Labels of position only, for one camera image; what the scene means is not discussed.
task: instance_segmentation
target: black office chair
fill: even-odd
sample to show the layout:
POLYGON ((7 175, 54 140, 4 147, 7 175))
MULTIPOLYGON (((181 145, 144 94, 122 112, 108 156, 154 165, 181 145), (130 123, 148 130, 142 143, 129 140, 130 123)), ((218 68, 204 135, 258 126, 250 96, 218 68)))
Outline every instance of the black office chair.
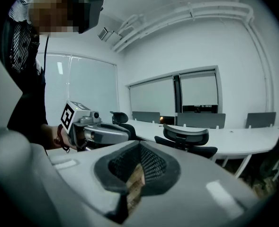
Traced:
POLYGON ((136 136, 136 132, 135 129, 132 125, 130 124, 126 124, 126 122, 128 122, 129 118, 125 113, 122 112, 113 112, 110 111, 111 114, 113 114, 112 116, 112 123, 113 124, 117 124, 120 127, 125 128, 126 130, 130 131, 130 137, 129 140, 137 140, 137 136, 136 136))
POLYGON ((279 138, 274 148, 266 153, 255 154, 251 157, 251 160, 246 167, 246 171, 243 176, 245 180, 250 176, 250 185, 253 186, 255 180, 261 182, 263 186, 266 185, 264 179, 276 174, 276 170, 273 167, 279 161, 279 138))
POLYGON ((211 158, 218 150, 216 147, 197 147, 203 146, 209 141, 208 130, 200 132, 188 132, 177 130, 164 124, 163 134, 171 141, 155 136, 154 138, 156 143, 184 150, 205 158, 211 158))

